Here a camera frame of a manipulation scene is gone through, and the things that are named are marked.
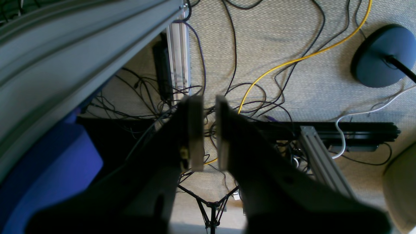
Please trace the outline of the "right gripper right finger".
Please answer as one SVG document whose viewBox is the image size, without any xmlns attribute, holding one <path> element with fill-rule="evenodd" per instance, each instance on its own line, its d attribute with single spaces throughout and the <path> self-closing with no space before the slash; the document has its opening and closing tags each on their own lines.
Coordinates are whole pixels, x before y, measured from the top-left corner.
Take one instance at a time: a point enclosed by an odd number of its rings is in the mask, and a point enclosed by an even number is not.
<svg viewBox="0 0 416 234">
<path fill-rule="evenodd" d="M 321 140 L 303 134 L 315 176 L 294 168 L 256 127 L 216 97 L 219 165 L 238 182 L 247 234 L 390 234 L 387 216 L 359 202 Z"/>
</svg>

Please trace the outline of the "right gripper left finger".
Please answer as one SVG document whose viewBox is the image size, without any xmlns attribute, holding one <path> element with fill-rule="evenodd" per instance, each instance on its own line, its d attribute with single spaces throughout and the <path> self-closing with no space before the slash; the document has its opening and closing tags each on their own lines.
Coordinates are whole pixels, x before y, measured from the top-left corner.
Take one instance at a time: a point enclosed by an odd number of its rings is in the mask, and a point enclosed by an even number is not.
<svg viewBox="0 0 416 234">
<path fill-rule="evenodd" d="M 203 168 L 203 97 L 188 96 L 126 162 L 83 192 L 38 211 L 27 234 L 168 234 L 181 174 Z"/>
</svg>

